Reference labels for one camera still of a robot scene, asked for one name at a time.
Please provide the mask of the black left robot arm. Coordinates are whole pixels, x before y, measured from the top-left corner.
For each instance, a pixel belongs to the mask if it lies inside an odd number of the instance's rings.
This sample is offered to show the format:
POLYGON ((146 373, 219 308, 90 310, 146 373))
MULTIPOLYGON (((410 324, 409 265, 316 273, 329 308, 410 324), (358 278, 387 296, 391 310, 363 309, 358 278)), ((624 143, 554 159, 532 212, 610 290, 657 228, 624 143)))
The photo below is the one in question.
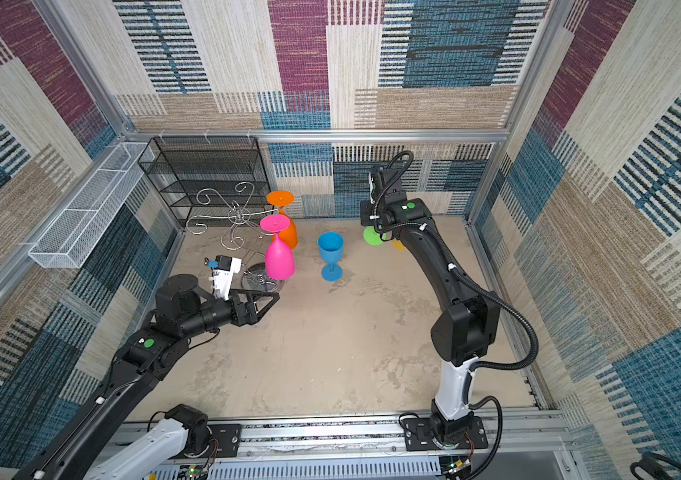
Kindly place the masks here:
POLYGON ((156 308, 114 354, 86 405, 14 477, 84 478, 132 410, 190 351, 192 338, 226 324, 257 324, 279 299, 276 292, 236 289, 224 300, 204 291, 194 275, 168 278, 156 292, 156 308))

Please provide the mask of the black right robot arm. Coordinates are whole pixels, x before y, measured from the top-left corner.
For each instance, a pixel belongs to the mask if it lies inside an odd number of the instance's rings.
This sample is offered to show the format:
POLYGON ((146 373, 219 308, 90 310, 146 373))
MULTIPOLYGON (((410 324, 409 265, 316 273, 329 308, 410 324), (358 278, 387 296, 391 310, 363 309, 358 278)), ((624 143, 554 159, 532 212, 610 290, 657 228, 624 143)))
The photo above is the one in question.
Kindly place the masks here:
POLYGON ((431 329, 432 344, 443 364, 430 422, 440 446, 457 444, 473 426, 470 399, 476 364, 495 342, 500 306, 482 294, 480 287, 468 286, 470 276, 442 240, 422 200, 392 203, 378 213, 374 207, 369 200, 360 202, 362 226, 390 234, 404 244, 442 309, 431 329))

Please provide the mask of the green plastic wine glass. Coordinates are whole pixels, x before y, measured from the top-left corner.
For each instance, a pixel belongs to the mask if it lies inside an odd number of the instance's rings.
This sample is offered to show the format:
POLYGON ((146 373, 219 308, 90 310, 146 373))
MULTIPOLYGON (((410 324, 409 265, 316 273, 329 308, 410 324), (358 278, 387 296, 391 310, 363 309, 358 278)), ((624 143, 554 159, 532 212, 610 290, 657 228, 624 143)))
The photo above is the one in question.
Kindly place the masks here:
POLYGON ((368 226, 365 228, 364 240, 370 246, 381 246, 385 243, 385 240, 381 237, 381 234, 376 232, 373 226, 368 226))

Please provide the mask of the pink plastic wine glass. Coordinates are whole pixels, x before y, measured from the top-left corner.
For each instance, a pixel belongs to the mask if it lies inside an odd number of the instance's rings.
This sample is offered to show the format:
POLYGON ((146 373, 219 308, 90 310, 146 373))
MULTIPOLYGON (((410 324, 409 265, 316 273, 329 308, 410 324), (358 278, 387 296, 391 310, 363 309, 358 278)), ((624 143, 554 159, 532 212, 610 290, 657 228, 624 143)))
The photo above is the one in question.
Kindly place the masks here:
POLYGON ((269 215, 260 220, 260 228, 272 233, 272 243, 266 250, 264 264, 266 274, 274 280, 287 280, 296 272, 292 249, 280 238, 280 234, 289 227, 290 219, 282 214, 269 215))

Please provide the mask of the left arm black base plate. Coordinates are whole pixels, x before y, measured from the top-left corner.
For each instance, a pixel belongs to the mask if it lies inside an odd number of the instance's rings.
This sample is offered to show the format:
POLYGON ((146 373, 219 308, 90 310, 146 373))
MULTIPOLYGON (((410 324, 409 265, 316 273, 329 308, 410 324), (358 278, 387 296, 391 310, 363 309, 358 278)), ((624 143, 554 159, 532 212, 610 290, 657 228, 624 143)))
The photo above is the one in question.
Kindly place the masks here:
POLYGON ((240 436, 242 424, 208 424, 206 427, 196 427, 194 434, 190 435, 190 457, 235 458, 240 448, 240 436))

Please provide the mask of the blue plastic wine glass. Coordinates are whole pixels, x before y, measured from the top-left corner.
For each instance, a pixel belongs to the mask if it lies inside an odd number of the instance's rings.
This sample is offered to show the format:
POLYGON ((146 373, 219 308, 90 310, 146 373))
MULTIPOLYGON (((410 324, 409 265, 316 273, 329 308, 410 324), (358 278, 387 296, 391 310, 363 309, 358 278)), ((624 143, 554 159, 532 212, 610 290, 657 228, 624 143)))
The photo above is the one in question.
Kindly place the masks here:
POLYGON ((318 251, 324 261, 322 279, 336 282, 343 277, 343 268, 338 262, 343 259, 344 246, 344 237, 336 232, 326 232, 318 238, 318 251))

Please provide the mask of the yellow plastic wine glass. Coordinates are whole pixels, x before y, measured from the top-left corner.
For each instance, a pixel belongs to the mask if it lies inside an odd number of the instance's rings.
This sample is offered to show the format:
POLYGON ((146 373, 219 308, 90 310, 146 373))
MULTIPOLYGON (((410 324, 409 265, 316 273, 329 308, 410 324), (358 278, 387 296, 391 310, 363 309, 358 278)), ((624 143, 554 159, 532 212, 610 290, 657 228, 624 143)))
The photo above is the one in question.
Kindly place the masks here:
POLYGON ((396 248, 396 249, 398 249, 398 250, 400 250, 400 251, 406 251, 406 250, 407 250, 406 246, 404 246, 404 244, 403 244, 403 242, 402 242, 401 240, 396 240, 396 239, 394 239, 394 240, 392 241, 392 244, 394 245, 394 248, 396 248))

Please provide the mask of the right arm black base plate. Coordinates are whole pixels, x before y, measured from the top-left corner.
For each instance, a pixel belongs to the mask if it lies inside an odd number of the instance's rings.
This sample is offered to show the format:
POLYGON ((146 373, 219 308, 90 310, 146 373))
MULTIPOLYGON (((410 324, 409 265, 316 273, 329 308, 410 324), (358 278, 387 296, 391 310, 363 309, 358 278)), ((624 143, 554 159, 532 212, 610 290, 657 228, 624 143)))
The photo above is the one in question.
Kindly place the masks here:
POLYGON ((489 440, 482 418, 470 413, 457 421, 442 422, 437 414, 420 418, 406 412, 398 418, 404 431, 406 450, 476 450, 487 449, 489 440))

